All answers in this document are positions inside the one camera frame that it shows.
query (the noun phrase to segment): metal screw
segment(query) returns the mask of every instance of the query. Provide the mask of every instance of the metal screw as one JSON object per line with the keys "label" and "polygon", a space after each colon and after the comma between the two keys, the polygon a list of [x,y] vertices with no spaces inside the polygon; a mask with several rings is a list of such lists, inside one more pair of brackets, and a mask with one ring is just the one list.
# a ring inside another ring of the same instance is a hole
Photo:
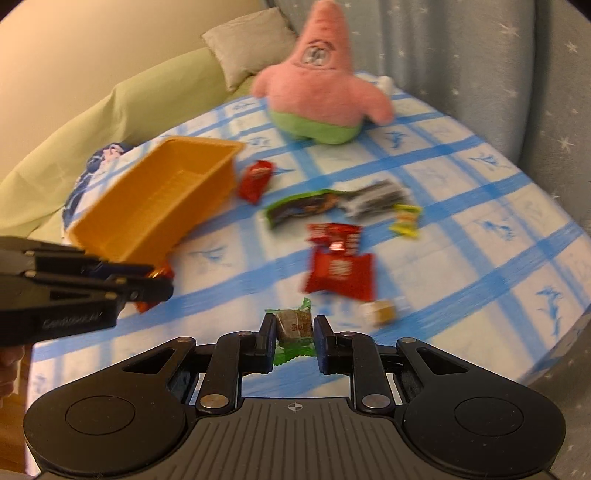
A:
{"label": "metal screw", "polygon": [[388,405],[390,405],[390,399],[385,395],[374,393],[364,396],[363,400],[361,400],[361,403],[363,403],[363,405],[365,405],[367,408],[386,408]]}
{"label": "metal screw", "polygon": [[205,395],[201,399],[201,405],[205,408],[210,408],[212,410],[216,408],[225,407],[230,401],[224,395],[219,395],[217,393],[213,393],[211,395]]}

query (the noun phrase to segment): orange plastic tray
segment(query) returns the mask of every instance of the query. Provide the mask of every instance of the orange plastic tray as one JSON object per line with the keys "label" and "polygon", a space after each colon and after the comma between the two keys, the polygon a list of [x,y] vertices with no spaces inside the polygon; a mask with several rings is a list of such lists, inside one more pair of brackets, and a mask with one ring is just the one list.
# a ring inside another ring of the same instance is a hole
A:
{"label": "orange plastic tray", "polygon": [[235,188],[232,160],[243,147],[214,138],[167,138],[72,226],[72,243],[113,262],[160,265]]}

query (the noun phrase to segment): circular pad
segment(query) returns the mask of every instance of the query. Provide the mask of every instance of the circular pad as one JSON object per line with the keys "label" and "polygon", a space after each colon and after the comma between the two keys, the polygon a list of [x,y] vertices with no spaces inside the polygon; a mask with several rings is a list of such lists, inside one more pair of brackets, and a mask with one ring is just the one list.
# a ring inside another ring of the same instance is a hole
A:
{"label": "circular pad", "polygon": [[66,413],[74,430],[87,435],[107,435],[124,429],[135,416],[135,408],[119,397],[99,396],[77,401]]}
{"label": "circular pad", "polygon": [[483,437],[501,437],[523,424],[523,414],[511,402],[501,398],[479,397],[456,407],[456,420],[467,431]]}

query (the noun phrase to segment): green candy wrapper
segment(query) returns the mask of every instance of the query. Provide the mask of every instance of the green candy wrapper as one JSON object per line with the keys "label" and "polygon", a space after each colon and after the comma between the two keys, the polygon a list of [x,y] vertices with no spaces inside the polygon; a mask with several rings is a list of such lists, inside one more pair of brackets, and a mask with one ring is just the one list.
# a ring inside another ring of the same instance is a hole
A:
{"label": "green candy wrapper", "polygon": [[312,334],[311,301],[304,299],[298,309],[265,310],[277,318],[277,343],[273,365],[297,356],[316,356]]}
{"label": "green candy wrapper", "polygon": [[288,218],[308,217],[333,209],[339,203],[339,192],[324,189],[292,195],[269,205],[265,211],[271,228]]}

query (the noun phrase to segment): plush toy eye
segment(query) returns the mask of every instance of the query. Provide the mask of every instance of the plush toy eye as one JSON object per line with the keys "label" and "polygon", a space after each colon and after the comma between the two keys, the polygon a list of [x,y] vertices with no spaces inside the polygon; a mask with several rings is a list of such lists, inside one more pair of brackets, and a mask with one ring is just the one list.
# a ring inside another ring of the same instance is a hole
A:
{"label": "plush toy eye", "polygon": [[304,55],[301,58],[302,63],[312,64],[316,67],[322,67],[328,62],[329,51],[320,47],[308,47],[304,51]]}

